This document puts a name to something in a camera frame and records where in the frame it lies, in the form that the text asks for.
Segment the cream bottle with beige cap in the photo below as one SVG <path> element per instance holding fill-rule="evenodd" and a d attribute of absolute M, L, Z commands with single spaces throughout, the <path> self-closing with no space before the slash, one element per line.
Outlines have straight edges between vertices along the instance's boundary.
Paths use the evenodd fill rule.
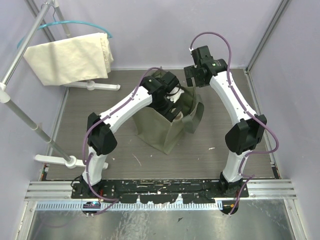
<path fill-rule="evenodd" d="M 182 112 L 179 112 L 179 114 L 173 119 L 173 121 L 179 121 L 184 117 Z"/>

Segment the olive green canvas bag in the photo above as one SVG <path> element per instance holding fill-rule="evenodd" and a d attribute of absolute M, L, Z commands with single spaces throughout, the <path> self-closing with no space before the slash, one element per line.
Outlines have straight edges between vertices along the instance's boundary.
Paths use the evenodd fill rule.
<path fill-rule="evenodd" d="M 183 87 L 184 93 L 176 104 L 181 107 L 183 118 L 168 121 L 154 109 L 154 90 L 156 80 L 154 74 L 144 74 L 140 86 L 146 88 L 151 96 L 151 103 L 136 112 L 132 118 L 137 129 L 137 136 L 145 143 L 165 154 L 169 154 L 184 132 L 193 134 L 198 128 L 204 113 L 201 96 L 195 87 Z"/>

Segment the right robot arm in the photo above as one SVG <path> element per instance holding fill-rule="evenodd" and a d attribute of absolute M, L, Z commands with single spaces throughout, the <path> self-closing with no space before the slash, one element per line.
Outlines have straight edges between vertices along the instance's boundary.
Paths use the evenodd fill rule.
<path fill-rule="evenodd" d="M 229 149 L 225 168 L 220 173 L 218 190 L 225 197 L 231 197 L 241 186 L 242 172 L 248 159 L 264 135 L 266 117 L 257 113 L 246 102 L 224 59 L 214 59 L 208 46 L 192 49 L 194 64 L 184 68 L 189 87 L 210 86 L 224 104 L 232 123 L 225 135 Z"/>

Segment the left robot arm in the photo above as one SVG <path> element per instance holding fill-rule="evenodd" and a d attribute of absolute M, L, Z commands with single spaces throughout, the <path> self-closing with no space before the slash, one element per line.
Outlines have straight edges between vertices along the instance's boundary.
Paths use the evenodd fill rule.
<path fill-rule="evenodd" d="M 88 157 L 84 158 L 85 170 L 82 177 L 85 184 L 82 192 L 88 198 L 100 193 L 102 170 L 108 154 L 117 147 L 115 133 L 139 110 L 149 107 L 172 122 L 182 111 L 177 105 L 184 93 L 180 81 L 170 71 L 163 76 L 144 74 L 133 91 L 115 106 L 97 115 L 88 117 L 84 143 L 88 145 Z"/>

